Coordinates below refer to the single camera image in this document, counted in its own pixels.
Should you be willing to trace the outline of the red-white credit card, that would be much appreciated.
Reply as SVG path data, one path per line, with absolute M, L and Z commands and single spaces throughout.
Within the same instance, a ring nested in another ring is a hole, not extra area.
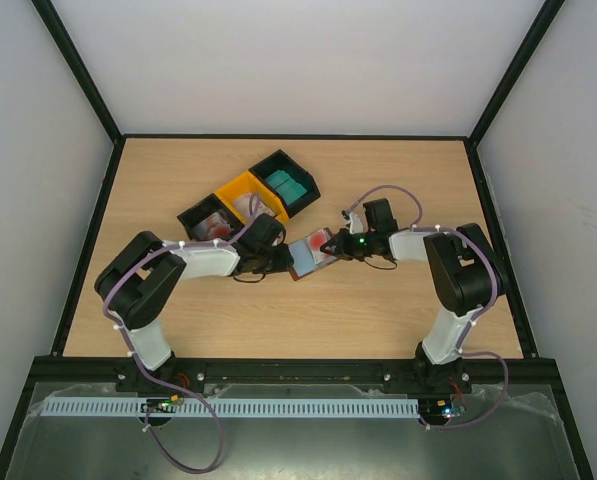
M 321 247 L 330 239 L 330 232 L 326 228 L 321 228 L 313 232 L 306 238 L 308 250 L 316 265 L 329 263 L 334 260 L 334 257 L 332 255 L 321 251 Z

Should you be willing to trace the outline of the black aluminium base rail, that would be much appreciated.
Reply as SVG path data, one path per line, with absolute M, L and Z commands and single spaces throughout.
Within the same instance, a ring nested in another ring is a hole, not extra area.
M 193 392 L 211 385 L 376 386 L 388 394 L 430 396 L 468 391 L 472 384 L 497 384 L 503 367 L 496 359 L 458 360 L 431 366 L 421 359 L 401 360 L 246 360 L 174 358 L 153 374 L 157 379 Z M 135 362 L 121 358 L 41 356 L 34 359 L 23 389 L 38 383 L 108 383 L 119 392 L 164 393 L 168 389 L 146 379 Z

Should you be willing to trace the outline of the black bin with red cards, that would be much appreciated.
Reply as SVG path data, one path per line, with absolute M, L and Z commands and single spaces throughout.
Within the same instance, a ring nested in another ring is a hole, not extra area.
M 210 194 L 177 216 L 187 236 L 194 241 L 230 239 L 243 227 L 243 222 L 217 195 Z

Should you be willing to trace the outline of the stack of white cards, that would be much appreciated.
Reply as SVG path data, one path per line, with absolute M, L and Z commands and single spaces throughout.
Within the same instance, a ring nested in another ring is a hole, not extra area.
M 262 214 L 275 216 L 274 211 L 269 208 L 257 194 L 251 192 L 244 193 L 233 200 L 233 206 L 236 212 L 248 221 L 252 217 L 258 217 Z

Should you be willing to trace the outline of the yellow plastic bin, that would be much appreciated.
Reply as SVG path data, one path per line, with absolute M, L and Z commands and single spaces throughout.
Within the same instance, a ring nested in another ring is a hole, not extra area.
M 282 224 L 289 221 L 281 197 L 249 171 L 222 185 L 214 194 L 242 222 L 246 222 L 254 210 L 254 195 L 260 198 L 259 213 L 272 215 Z

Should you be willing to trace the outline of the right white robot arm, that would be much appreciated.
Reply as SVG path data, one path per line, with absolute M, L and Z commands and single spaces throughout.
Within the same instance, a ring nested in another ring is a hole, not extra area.
M 397 265 L 428 264 L 441 307 L 426 337 L 417 345 L 413 376 L 428 392 L 463 380 L 464 343 L 479 318 L 506 294 L 508 275 L 480 225 L 399 228 L 390 203 L 363 204 L 366 225 L 345 211 L 346 225 L 320 251 L 340 260 L 381 257 Z

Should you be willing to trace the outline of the stack of red-white cards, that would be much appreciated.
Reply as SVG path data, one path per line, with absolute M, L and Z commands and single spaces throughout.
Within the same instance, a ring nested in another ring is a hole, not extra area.
M 234 230 L 233 223 L 222 211 L 213 212 L 191 227 L 190 238 L 196 241 L 209 241 L 216 238 L 229 238 Z

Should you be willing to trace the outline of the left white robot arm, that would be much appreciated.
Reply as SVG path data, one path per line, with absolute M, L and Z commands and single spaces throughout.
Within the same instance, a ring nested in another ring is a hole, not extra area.
M 176 285 L 194 278 L 286 272 L 293 259 L 285 234 L 284 225 L 265 213 L 228 240 L 172 242 L 143 231 L 102 271 L 94 290 L 129 354 L 155 371 L 172 356 L 159 316 Z

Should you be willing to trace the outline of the brown leather card holder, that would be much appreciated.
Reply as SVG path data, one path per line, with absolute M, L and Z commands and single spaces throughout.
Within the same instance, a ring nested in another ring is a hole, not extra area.
M 306 276 L 326 268 L 338 261 L 338 258 L 334 257 L 334 260 L 329 263 L 316 265 L 306 243 L 306 238 L 309 235 L 289 245 L 289 253 L 293 259 L 293 265 L 290 267 L 289 273 L 294 281 L 301 280 Z

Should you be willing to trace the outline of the black bin with teal cards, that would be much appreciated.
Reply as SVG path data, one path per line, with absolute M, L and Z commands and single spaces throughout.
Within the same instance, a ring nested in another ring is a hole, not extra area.
M 280 199 L 289 218 L 321 197 L 314 177 L 281 149 L 256 163 L 249 171 Z

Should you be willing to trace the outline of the stack of teal cards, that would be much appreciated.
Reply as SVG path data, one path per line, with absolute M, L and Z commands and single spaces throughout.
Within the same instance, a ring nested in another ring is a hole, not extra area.
M 287 206 L 293 204 L 304 195 L 307 189 L 285 170 L 276 170 L 265 178 L 269 187 L 285 202 Z

